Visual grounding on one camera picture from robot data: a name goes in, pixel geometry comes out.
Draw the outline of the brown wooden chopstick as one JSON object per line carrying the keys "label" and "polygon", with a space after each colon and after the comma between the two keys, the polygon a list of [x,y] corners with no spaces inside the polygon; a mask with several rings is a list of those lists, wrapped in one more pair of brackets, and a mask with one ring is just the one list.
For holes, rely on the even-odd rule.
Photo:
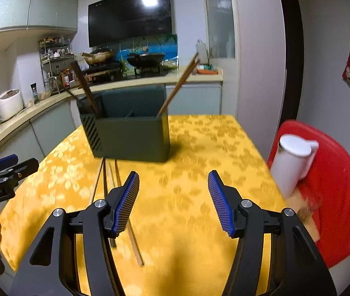
{"label": "brown wooden chopstick", "polygon": [[[103,194],[104,198],[108,195],[108,185],[107,185],[107,169],[106,169],[106,159],[103,159]],[[109,244],[112,249],[116,249],[116,240],[113,238],[109,238]]]}

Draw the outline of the black textured chopstick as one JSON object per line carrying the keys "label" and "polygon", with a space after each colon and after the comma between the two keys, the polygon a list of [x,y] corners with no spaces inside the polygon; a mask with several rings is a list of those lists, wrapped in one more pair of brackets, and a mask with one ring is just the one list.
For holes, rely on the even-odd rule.
{"label": "black textured chopstick", "polygon": [[92,192],[92,195],[90,197],[90,202],[89,202],[90,204],[92,204],[94,201],[95,194],[97,192],[97,187],[99,184],[99,180],[100,180],[100,177],[102,174],[105,175],[105,159],[104,158],[101,159],[101,162],[99,164],[99,168],[97,169],[97,174],[96,174],[96,178],[95,178],[95,182],[94,182],[94,186],[93,186],[93,192]]}

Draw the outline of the reddish brown chopstick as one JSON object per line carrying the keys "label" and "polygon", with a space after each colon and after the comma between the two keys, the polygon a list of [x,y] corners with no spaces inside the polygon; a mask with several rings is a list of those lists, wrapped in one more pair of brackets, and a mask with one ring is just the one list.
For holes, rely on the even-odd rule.
{"label": "reddish brown chopstick", "polygon": [[82,86],[87,99],[89,100],[92,111],[95,113],[96,116],[99,116],[101,113],[101,109],[97,105],[95,98],[93,96],[93,93],[90,91],[88,83],[87,83],[85,76],[83,75],[83,73],[78,65],[78,62],[77,61],[71,62],[71,68],[74,71],[75,76],[78,79],[80,85]]}

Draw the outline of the metal kitchen rack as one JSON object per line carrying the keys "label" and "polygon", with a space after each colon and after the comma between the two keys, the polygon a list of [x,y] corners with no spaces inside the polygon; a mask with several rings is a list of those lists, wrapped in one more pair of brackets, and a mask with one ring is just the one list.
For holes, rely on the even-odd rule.
{"label": "metal kitchen rack", "polygon": [[69,88],[74,80],[71,62],[75,60],[70,39],[44,38],[39,41],[39,54],[45,89],[53,95]]}

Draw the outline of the pale bamboo chopstick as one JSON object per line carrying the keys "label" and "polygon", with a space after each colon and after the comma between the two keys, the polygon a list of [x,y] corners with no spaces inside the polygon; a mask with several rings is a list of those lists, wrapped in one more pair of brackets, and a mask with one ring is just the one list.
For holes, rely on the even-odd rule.
{"label": "pale bamboo chopstick", "polygon": [[[120,178],[120,173],[119,173],[117,160],[114,160],[114,165],[115,165],[115,172],[116,172],[117,183],[118,183],[118,185],[122,185],[122,181],[121,181],[121,178]],[[140,252],[137,240],[136,240],[136,236],[134,234],[134,230],[132,228],[132,224],[131,224],[130,221],[127,222],[126,229],[127,229],[127,233],[129,235],[129,238],[130,238],[130,243],[132,245],[132,249],[134,251],[134,255],[136,257],[138,266],[139,267],[143,267],[144,266],[144,260],[142,258],[142,255],[141,255],[141,252]]]}
{"label": "pale bamboo chopstick", "polygon": [[107,167],[108,167],[108,174],[109,174],[109,178],[110,178],[110,188],[115,188],[116,187],[116,182],[115,182],[115,179],[114,179],[114,174],[113,174],[113,170],[112,170],[112,167],[111,167],[111,162],[110,160],[107,161]]}

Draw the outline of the yellow floral tablecloth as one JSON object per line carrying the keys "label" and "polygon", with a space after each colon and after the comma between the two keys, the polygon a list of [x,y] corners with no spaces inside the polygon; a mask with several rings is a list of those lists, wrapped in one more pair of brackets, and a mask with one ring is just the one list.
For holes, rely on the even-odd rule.
{"label": "yellow floral tablecloth", "polygon": [[[170,154],[164,164],[119,161],[123,182],[131,171],[140,188],[130,221],[144,260],[121,233],[113,255],[127,295],[220,295],[237,246],[222,230],[207,185],[216,170],[228,186],[261,208],[286,202],[246,132],[232,116],[170,116]],[[51,212],[83,210],[100,159],[83,128],[68,135],[16,190],[0,214],[0,249],[17,269]]]}

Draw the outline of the white rice cooker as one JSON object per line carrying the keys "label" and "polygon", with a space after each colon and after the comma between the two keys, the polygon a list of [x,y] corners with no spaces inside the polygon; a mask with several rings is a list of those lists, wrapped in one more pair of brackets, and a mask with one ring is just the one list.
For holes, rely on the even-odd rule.
{"label": "white rice cooker", "polygon": [[24,109],[21,91],[11,89],[0,94],[0,121],[5,122]]}

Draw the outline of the white lidded jug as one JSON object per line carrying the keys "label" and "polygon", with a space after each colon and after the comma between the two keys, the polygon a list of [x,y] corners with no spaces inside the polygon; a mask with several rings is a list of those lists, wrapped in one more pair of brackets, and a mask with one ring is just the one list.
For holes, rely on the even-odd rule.
{"label": "white lidded jug", "polygon": [[307,176],[319,146],[318,141],[293,134],[280,137],[270,173],[285,200]]}

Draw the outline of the dark green utensil holder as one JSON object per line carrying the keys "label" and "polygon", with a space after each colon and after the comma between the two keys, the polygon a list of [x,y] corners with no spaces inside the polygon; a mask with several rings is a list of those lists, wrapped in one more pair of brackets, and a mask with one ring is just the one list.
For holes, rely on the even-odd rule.
{"label": "dark green utensil holder", "polygon": [[166,100],[164,85],[135,86],[93,93],[100,115],[85,95],[78,112],[96,158],[166,162],[170,151],[168,114],[158,116]]}

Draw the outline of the red plastic chair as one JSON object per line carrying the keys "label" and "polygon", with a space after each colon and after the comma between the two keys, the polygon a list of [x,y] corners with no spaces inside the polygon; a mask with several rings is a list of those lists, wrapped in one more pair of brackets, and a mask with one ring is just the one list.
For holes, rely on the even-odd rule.
{"label": "red plastic chair", "polygon": [[297,183],[304,199],[317,207],[312,213],[319,231],[316,246],[331,268],[350,255],[350,155],[329,135],[296,120],[280,125],[268,165],[272,165],[279,139],[294,134],[319,143],[307,176]]}

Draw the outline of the golden pan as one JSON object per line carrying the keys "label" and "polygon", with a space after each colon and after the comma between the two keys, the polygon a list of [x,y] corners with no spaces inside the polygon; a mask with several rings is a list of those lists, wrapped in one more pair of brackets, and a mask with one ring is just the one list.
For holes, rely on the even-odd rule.
{"label": "golden pan", "polygon": [[93,65],[105,61],[112,61],[116,56],[116,52],[112,49],[95,50],[92,53],[82,52],[81,56],[89,65]]}

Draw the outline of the black wok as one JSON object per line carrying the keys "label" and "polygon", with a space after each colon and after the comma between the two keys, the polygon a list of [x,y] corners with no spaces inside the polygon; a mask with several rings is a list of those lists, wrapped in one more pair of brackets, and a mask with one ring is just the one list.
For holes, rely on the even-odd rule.
{"label": "black wok", "polygon": [[160,66],[160,63],[163,61],[164,57],[164,53],[129,53],[127,55],[127,62],[135,68],[156,68]]}

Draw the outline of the white plastic bottle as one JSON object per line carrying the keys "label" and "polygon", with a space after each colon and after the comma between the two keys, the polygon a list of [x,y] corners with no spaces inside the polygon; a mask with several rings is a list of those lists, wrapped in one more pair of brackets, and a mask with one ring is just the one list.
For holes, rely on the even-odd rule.
{"label": "white plastic bottle", "polygon": [[208,52],[206,49],[206,44],[199,39],[196,43],[196,52],[198,54],[198,60],[201,65],[209,64]]}

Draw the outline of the black range hood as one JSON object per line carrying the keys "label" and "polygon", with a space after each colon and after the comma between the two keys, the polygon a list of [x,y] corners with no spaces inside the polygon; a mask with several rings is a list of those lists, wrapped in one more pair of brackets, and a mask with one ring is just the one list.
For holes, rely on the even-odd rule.
{"label": "black range hood", "polygon": [[171,0],[101,0],[88,6],[90,47],[171,33]]}

